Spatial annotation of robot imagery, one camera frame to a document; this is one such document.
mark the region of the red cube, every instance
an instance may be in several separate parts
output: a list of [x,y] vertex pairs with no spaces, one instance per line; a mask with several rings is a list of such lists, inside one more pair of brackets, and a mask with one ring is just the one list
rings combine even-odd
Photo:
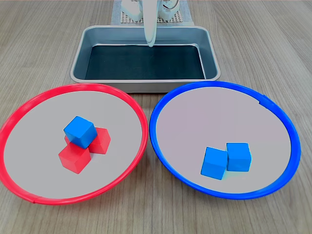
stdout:
[[83,149],[70,142],[58,156],[63,167],[76,174],[79,174],[91,161],[90,151],[88,148]]
[[[108,130],[105,128],[96,128],[97,137],[89,145],[90,153],[95,154],[106,154],[108,146],[111,142],[111,137],[108,134]],[[68,138],[65,136],[66,143],[70,143]]]

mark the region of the cube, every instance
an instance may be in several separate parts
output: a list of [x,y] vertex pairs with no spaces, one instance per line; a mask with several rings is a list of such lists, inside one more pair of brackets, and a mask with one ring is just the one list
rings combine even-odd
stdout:
[[83,149],[88,148],[98,135],[93,123],[79,116],[64,128],[64,132],[71,143]]
[[60,161],[66,169],[79,174],[91,161],[89,149],[70,143],[59,153]]
[[252,162],[252,156],[248,143],[227,143],[228,171],[248,172]]
[[228,161],[226,151],[207,147],[201,174],[221,180],[225,173]]
[[[89,145],[90,153],[95,154],[106,154],[108,146],[111,142],[111,137],[108,134],[108,130],[105,128],[96,128],[97,130],[97,137],[91,142]],[[65,136],[66,143],[70,143],[67,136]]]

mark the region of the white mesh base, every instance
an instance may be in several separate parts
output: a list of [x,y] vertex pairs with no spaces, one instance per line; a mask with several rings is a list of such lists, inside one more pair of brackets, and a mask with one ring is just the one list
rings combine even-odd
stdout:
[[[143,22],[144,22],[143,19],[141,19],[140,21],[133,21],[125,13],[121,12],[121,23],[143,23]],[[165,21],[161,18],[157,19],[157,23],[182,23],[182,22],[183,18],[180,11],[175,13],[175,15],[169,21]]]

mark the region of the wooden table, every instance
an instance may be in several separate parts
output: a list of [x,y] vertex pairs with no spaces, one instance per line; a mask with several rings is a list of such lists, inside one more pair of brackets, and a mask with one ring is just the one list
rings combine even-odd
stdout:
[[[149,142],[122,183],[83,203],[31,204],[1,184],[1,234],[312,233],[312,1],[189,7],[195,25],[211,33],[219,80],[267,95],[295,124],[302,159],[294,178],[260,199],[218,199],[173,177]],[[0,125],[33,96],[73,83],[69,71],[83,29],[109,24],[112,8],[112,1],[0,1]],[[162,95],[133,97],[150,118]]]

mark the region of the blue cube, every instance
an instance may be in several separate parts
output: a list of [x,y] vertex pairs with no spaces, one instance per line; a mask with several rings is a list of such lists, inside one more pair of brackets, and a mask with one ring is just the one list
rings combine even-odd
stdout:
[[222,179],[228,162],[228,153],[207,147],[201,174],[215,179]]
[[252,155],[247,143],[227,143],[228,171],[248,172],[252,162]]
[[64,128],[64,132],[71,143],[83,149],[88,148],[98,135],[93,123],[79,116]]

